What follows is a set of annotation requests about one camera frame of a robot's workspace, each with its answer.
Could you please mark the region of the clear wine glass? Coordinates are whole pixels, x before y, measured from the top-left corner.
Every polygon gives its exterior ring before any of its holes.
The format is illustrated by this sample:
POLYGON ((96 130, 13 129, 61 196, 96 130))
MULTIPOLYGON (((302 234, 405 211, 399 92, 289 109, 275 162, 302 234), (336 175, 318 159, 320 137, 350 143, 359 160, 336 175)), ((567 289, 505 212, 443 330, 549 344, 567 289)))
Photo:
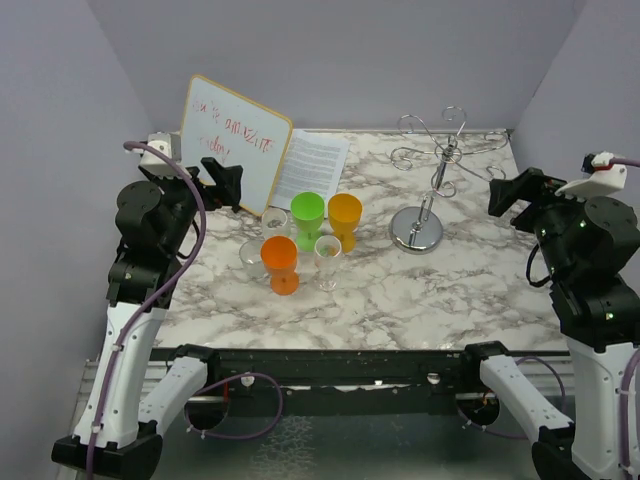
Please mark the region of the clear wine glass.
POLYGON ((333 235, 323 235, 314 246, 314 263, 318 270, 317 282, 323 291, 336 288, 336 272, 342 259, 342 244, 333 235))

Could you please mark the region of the green plastic wine glass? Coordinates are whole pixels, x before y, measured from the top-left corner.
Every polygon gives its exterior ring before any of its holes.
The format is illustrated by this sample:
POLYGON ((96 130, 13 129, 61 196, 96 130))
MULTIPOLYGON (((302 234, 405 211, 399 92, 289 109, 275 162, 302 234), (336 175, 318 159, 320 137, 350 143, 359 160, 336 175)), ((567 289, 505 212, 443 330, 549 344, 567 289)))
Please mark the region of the green plastic wine glass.
POLYGON ((302 251, 313 251, 324 222, 324 199, 315 192, 299 193, 291 200, 290 211, 298 229, 297 246, 302 251))

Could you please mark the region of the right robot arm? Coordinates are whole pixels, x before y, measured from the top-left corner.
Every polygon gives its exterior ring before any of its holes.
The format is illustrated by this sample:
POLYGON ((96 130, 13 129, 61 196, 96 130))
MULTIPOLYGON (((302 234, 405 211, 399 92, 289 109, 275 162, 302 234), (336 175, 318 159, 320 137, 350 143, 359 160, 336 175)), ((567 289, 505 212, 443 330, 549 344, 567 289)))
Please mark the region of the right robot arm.
POLYGON ((459 367, 469 390, 487 388, 524 431, 542 479, 639 475, 639 297, 621 269, 639 247, 633 209, 597 191, 530 168, 490 183, 488 212, 526 208, 513 227, 536 237, 553 310, 569 349, 575 413, 557 410, 498 342, 472 344, 459 367))

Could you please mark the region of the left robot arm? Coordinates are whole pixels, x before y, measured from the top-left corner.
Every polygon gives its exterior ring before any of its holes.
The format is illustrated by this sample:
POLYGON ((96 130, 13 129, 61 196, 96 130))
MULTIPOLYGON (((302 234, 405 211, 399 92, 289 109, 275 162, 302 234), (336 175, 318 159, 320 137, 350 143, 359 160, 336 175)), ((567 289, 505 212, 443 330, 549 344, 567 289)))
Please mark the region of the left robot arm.
POLYGON ((68 468, 115 479, 149 479, 159 463, 168 426, 195 392, 220 385, 221 371, 198 347, 179 360, 144 399, 142 387, 156 335, 166 319, 175 275, 192 259, 179 250, 196 217, 240 208, 240 166, 205 157, 189 167, 192 180, 158 177, 124 187, 116 200, 121 234, 108 274, 107 326, 85 410, 73 432, 55 441, 51 459, 68 468))

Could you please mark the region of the yellow plastic wine glass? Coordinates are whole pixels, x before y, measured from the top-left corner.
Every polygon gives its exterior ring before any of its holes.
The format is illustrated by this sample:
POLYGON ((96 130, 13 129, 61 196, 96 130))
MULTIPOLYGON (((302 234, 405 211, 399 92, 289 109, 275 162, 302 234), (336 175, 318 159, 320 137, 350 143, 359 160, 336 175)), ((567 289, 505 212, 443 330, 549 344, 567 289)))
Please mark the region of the yellow plastic wine glass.
POLYGON ((362 203, 354 195, 337 193, 329 200, 329 224, 344 253, 349 253, 355 248, 354 231, 360 223, 362 211, 362 203))

